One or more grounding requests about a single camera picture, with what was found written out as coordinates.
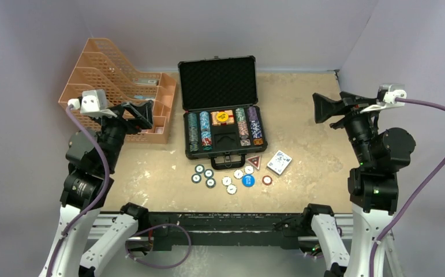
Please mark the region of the blue playing card deck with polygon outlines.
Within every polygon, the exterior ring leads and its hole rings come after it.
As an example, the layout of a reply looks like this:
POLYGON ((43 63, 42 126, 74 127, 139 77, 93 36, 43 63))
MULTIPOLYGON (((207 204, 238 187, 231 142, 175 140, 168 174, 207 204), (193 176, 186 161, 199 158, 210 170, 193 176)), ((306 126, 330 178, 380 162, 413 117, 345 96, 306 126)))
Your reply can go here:
POLYGON ((291 161, 292 158, 289 155, 287 155, 281 150, 278 150, 275 153, 275 155, 270 159, 270 161, 267 163, 267 168, 277 175, 282 175, 282 173, 289 166, 291 161))

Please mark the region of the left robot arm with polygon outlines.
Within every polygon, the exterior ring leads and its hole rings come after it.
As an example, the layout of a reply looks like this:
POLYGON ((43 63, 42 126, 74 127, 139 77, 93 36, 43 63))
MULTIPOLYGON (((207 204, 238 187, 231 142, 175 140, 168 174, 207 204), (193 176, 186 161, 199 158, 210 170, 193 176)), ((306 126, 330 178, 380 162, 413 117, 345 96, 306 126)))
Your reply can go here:
POLYGON ((69 141, 66 153, 68 176, 60 197, 59 222, 53 245, 40 276, 92 276, 94 266, 80 262, 90 229, 103 207, 113 179, 121 148, 128 134, 153 126, 153 101, 141 104, 123 102, 101 110, 94 99, 71 99, 66 113, 79 128, 69 141), (73 115, 87 104, 94 104, 101 130, 85 128, 73 115))

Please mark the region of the blue round dealer button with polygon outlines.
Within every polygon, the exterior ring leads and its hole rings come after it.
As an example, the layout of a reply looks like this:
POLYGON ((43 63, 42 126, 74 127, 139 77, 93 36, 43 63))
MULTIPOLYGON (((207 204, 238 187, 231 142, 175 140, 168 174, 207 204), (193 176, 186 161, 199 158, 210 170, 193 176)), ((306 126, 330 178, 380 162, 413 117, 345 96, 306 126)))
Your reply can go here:
POLYGON ((255 178, 252 174, 246 174, 241 178, 241 182, 244 187, 250 188, 255 185, 255 178))

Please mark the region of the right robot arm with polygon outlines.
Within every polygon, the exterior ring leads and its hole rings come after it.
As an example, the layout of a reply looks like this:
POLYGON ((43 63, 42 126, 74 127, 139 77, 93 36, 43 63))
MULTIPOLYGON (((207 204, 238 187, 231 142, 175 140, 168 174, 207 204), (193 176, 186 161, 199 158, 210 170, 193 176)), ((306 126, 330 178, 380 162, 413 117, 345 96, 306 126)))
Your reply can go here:
POLYGON ((383 269, 384 250, 380 234, 397 211, 397 172, 410 164, 416 143, 402 128, 378 130, 382 110, 402 107, 407 94, 402 89, 383 89, 375 98, 341 92, 339 100, 313 94, 315 122, 333 116, 340 120, 333 129, 344 129, 358 167, 350 170, 347 187, 352 204, 353 237, 346 249, 330 206, 309 204, 304 209, 302 229, 316 235, 326 262, 325 276, 371 276, 383 269))

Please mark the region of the white one poker chip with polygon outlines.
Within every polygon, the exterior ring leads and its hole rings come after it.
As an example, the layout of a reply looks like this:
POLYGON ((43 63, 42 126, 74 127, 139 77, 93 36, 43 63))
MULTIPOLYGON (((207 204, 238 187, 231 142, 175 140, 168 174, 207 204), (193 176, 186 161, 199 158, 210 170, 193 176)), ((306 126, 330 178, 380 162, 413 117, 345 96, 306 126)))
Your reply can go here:
POLYGON ((233 185, 233 184, 230 184, 230 185, 227 186, 226 192, 228 194, 230 194, 230 195, 234 195, 237 192, 237 187, 235 185, 233 185))
POLYGON ((246 173, 246 174, 253 174, 254 173, 254 167, 253 166, 251 166, 251 165, 248 165, 248 166, 245 166, 244 167, 244 172, 246 173))
POLYGON ((245 173, 242 170, 238 169, 234 171, 233 175, 236 179, 241 179, 245 175, 245 173))
POLYGON ((231 184, 232 184, 232 178, 229 177, 229 176, 224 176, 224 177, 222 178, 222 184, 223 184, 224 186, 229 186, 229 185, 231 185, 231 184))

